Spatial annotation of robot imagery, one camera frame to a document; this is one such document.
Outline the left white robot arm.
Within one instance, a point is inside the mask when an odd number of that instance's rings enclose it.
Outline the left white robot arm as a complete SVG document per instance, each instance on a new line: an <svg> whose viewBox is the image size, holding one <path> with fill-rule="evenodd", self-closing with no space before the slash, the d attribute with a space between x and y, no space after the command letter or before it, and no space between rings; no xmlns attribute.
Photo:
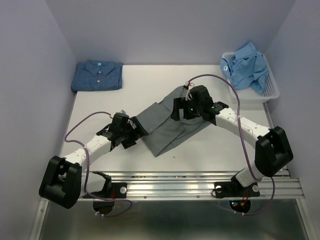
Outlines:
<svg viewBox="0 0 320 240"><path fill-rule="evenodd" d="M39 196L66 209L75 205L81 197L89 197L108 203L132 201L112 186L109 175L90 171L90 165L114 148L130 148L141 137L148 135L137 117L117 112L112 122L99 130L88 143L64 138L66 143L76 143L80 148L65 156L53 156L49 161L39 187Z"/></svg>

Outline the grey long sleeve shirt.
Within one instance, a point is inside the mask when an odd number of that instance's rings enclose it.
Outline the grey long sleeve shirt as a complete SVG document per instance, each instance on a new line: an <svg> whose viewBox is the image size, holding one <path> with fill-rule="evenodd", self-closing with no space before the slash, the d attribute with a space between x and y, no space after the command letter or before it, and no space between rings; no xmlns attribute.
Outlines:
<svg viewBox="0 0 320 240"><path fill-rule="evenodd" d="M171 119L174 99L184 97L187 90L183 86L175 88L160 102L155 102L139 113L136 118L147 132L142 138L147 148L158 157L210 125L201 117L179 121Z"/></svg>

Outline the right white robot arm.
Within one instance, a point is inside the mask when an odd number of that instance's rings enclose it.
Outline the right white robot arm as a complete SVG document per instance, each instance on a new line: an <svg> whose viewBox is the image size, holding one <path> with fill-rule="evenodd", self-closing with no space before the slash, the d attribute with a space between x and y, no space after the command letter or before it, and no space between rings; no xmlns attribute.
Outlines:
<svg viewBox="0 0 320 240"><path fill-rule="evenodd" d="M241 197L263 178L272 178L293 159L286 132L279 126L269 128L241 118L227 104L214 102L203 85L193 87L186 97L173 100L171 119L202 118L217 127L230 131L249 143L255 150L254 161L237 172L230 181L215 182L215 198Z"/></svg>

